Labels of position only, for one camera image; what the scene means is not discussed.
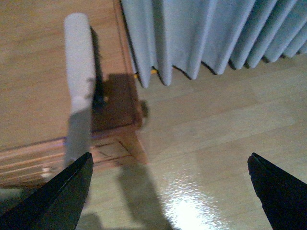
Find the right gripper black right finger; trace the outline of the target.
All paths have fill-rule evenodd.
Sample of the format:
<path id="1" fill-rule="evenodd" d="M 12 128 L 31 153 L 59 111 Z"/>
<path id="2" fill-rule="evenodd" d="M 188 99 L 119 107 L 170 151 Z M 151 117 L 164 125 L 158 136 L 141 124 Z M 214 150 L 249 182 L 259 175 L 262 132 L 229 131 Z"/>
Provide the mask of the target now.
<path id="1" fill-rule="evenodd" d="M 255 193 L 274 230 L 307 228 L 307 184 L 256 153 L 248 158 Z"/>

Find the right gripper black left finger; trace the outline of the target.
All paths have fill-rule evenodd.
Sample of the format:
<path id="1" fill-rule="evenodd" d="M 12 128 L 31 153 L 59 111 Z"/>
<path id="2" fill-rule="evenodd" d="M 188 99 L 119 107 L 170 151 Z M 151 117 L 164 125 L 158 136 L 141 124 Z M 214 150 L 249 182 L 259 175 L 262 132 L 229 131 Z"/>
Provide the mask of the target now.
<path id="1" fill-rule="evenodd" d="M 93 158 L 86 153 L 0 217 L 2 230 L 74 230 L 88 196 Z"/>

